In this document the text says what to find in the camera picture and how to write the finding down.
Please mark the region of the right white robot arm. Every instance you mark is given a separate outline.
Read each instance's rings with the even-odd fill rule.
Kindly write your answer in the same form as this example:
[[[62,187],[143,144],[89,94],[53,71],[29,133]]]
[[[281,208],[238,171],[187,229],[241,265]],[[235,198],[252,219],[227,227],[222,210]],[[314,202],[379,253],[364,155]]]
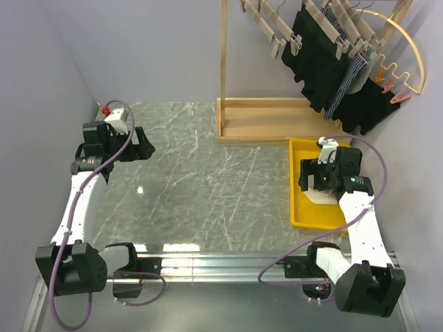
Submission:
[[[345,218],[351,259],[332,243],[312,242],[307,249],[306,271],[323,273],[335,286],[335,303],[342,312],[390,317],[406,285],[402,269],[395,268],[383,244],[374,210],[371,180],[360,175],[360,149],[326,140],[316,159],[300,162],[300,189],[330,191]]]

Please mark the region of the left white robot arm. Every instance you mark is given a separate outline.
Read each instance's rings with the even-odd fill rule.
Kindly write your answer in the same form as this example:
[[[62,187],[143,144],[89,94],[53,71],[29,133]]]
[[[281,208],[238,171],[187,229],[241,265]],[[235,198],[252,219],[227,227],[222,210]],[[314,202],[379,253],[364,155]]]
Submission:
[[[118,132],[105,121],[88,122],[82,128],[84,141],[71,164],[71,192],[55,236],[37,249],[35,261],[53,296],[95,293],[104,289],[116,271],[124,278],[140,268],[136,249],[130,242],[108,245],[98,251],[91,245],[98,204],[109,182],[115,162],[149,159],[155,151],[142,127]]]

